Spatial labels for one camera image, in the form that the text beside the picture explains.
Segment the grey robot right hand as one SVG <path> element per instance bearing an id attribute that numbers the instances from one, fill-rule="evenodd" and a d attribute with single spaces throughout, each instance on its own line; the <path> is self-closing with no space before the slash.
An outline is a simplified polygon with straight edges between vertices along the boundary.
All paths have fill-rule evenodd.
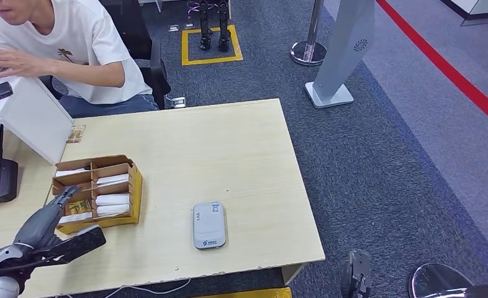
<path id="1" fill-rule="evenodd" d="M 340 284 L 343 298 L 368 298 L 372 289 L 371 255 L 364 250 L 353 249 L 344 263 Z"/>

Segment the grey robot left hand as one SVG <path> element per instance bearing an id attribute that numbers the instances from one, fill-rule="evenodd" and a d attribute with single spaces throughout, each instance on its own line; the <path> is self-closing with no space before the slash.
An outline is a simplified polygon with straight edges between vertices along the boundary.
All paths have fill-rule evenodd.
<path id="1" fill-rule="evenodd" d="M 61 239 L 55 235 L 56 226 L 63 216 L 68 200 L 79 190 L 78 186 L 68 186 L 37 210 L 19 229 L 13 243 L 24 245 L 33 250 L 50 248 L 59 244 Z"/>

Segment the person's left hand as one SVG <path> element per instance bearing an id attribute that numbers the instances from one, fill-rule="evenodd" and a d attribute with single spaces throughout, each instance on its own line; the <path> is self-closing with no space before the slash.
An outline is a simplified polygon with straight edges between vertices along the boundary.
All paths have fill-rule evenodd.
<path id="1" fill-rule="evenodd" d="M 0 49 L 0 69 L 2 69 L 0 78 L 10 76 L 40 77 L 50 74 L 44 59 L 18 50 Z"/>

